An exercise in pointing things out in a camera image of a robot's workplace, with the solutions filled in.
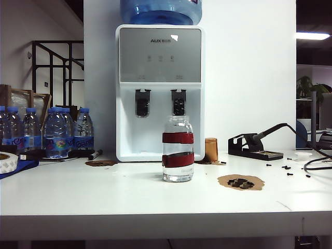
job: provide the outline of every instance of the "dispenser tap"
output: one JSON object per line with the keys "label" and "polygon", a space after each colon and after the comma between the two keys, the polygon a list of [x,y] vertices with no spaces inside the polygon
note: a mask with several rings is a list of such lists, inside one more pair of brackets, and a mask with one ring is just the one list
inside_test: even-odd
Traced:
{"label": "dispenser tap", "polygon": [[150,113],[150,92],[147,89],[135,90],[135,113],[139,118],[146,118]]}
{"label": "dispenser tap", "polygon": [[176,89],[172,92],[172,114],[174,116],[183,116],[186,114],[186,90]]}

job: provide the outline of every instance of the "red tape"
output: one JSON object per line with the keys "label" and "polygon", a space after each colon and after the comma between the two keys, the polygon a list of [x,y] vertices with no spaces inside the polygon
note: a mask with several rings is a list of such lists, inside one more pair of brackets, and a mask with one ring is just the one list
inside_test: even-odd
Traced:
{"label": "red tape", "polygon": [[193,144],[193,134],[188,132],[164,132],[162,134],[162,142],[168,144]]}
{"label": "red tape", "polygon": [[193,160],[193,153],[178,157],[174,157],[172,155],[163,155],[162,165],[166,168],[183,167],[193,164]]}

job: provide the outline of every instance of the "black marker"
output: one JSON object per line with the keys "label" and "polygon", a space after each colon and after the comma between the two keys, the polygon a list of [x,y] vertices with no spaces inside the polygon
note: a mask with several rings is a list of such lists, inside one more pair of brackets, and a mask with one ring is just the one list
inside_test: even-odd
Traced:
{"label": "black marker", "polygon": [[91,154],[88,156],[88,160],[93,160],[95,159],[97,156],[101,155],[103,153],[103,150],[100,149],[100,150],[97,150],[97,152]]}

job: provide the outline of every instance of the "metal railing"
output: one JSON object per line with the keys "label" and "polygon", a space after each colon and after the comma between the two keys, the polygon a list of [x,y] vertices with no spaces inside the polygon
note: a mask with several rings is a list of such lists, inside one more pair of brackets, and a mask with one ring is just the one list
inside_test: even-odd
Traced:
{"label": "metal railing", "polygon": [[[58,53],[47,48],[43,44],[67,44],[68,45],[68,58],[62,57]],[[73,58],[73,44],[83,44],[82,40],[34,40],[32,41],[32,90],[36,92],[37,82],[36,75],[38,68],[49,68],[50,75],[50,95],[52,96],[51,106],[53,106],[53,68],[62,68],[63,78],[63,105],[66,104],[66,84],[68,82],[68,105],[72,105],[72,82],[73,81],[84,81],[84,79],[73,79],[72,70],[73,63],[77,64],[84,70],[84,65],[81,61],[83,58]],[[49,53],[49,64],[36,64],[36,47],[43,49]],[[62,61],[62,65],[54,65],[53,57],[57,57]],[[68,78],[66,78],[66,69],[68,69]]]}

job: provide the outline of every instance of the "tape roll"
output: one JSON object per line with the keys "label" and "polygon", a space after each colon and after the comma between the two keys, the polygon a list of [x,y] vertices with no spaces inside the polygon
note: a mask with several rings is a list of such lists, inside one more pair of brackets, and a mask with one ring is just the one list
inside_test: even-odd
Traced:
{"label": "tape roll", "polygon": [[16,169],[18,156],[0,151],[0,174],[9,173]]}

